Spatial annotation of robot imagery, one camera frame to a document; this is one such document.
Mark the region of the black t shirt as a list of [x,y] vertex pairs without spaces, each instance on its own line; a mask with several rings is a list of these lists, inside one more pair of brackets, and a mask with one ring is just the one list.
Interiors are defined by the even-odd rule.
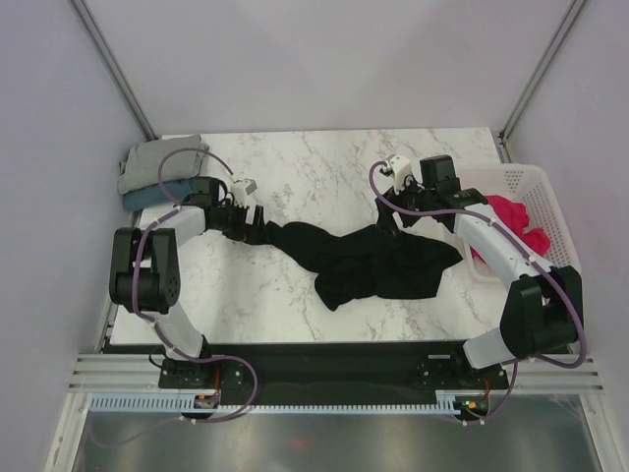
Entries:
[[445,242],[376,225],[336,236],[299,221],[273,221],[245,234],[250,245],[270,245],[315,274],[314,290],[325,307],[353,300],[422,300],[436,296],[443,272],[462,261]]

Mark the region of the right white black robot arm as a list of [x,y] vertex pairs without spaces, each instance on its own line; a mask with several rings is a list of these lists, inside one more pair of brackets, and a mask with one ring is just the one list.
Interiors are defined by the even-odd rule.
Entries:
[[433,218],[474,249],[507,290],[498,327],[464,342],[464,354],[449,365],[452,380],[473,386],[488,367],[531,358],[561,369],[582,366],[587,338],[579,271],[538,255],[500,220],[485,195],[462,188],[451,156],[423,159],[420,169],[414,175],[411,161],[397,154],[371,166],[370,175],[392,181],[387,192],[374,191],[380,216],[392,223],[398,214],[405,225]]

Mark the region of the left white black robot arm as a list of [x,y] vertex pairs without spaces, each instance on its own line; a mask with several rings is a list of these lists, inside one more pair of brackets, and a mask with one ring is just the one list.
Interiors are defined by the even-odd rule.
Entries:
[[116,230],[109,275],[111,301],[146,322],[170,356],[184,360],[182,376],[205,386],[215,376],[207,341],[190,321],[179,297],[182,288],[178,250],[207,231],[249,245],[268,242],[264,210],[250,207],[253,179],[226,185],[213,177],[193,180],[193,191],[173,201],[167,213],[146,227]]

